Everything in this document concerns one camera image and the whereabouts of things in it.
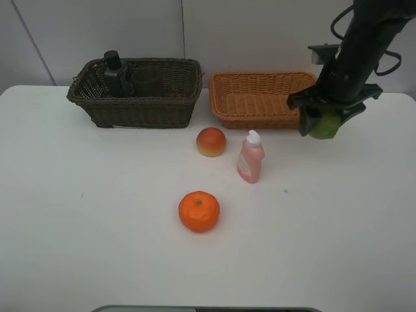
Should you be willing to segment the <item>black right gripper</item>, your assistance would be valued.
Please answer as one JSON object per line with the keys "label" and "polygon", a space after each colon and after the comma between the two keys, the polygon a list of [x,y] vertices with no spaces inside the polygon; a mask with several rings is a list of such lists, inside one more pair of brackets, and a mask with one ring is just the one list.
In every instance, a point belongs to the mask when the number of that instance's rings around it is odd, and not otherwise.
{"label": "black right gripper", "polygon": [[287,98],[290,109],[300,108],[299,132],[305,137],[322,118],[318,109],[338,110],[340,125],[363,113],[363,103],[369,98],[378,99],[381,88],[367,84],[380,59],[369,57],[312,57],[311,62],[322,66],[313,86],[292,93]]}

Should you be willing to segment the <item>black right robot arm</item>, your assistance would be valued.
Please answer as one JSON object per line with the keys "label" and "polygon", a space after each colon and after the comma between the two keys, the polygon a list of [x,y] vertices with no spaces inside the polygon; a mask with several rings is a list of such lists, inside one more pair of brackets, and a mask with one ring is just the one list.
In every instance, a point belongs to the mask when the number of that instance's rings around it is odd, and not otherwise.
{"label": "black right robot arm", "polygon": [[395,36],[415,18],[414,1],[354,1],[331,23],[332,34],[340,44],[311,45],[313,64],[322,71],[313,86],[292,93],[287,99],[291,110],[300,110],[299,132],[305,137],[332,117],[338,127],[365,111],[365,100],[378,99],[383,90],[367,83],[372,73],[381,77],[397,70],[397,62],[379,71],[380,59]]}

